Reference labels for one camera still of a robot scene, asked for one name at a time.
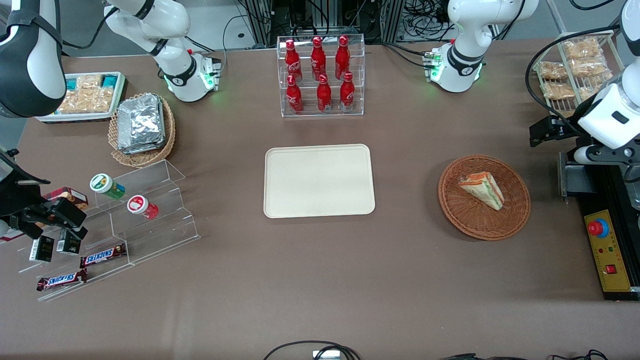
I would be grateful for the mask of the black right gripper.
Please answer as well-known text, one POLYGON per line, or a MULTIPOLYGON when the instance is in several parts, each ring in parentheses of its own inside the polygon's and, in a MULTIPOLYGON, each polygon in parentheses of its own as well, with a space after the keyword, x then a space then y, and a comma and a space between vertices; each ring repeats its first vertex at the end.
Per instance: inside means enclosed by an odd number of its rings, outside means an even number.
POLYGON ((82 227, 87 215, 64 197, 28 205, 10 215, 10 227, 19 229, 30 239, 39 239, 44 224, 62 228, 62 240, 81 242, 88 230, 82 227))

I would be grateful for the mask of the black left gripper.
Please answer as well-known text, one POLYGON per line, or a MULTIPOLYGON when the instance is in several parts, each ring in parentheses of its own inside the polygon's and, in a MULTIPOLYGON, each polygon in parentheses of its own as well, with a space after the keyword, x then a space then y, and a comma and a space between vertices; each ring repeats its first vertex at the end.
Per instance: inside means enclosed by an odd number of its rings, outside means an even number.
POLYGON ((542 125, 530 126, 529 146, 535 148, 543 142, 562 141, 583 136, 584 133, 569 119, 558 115, 548 115, 542 119, 542 125))

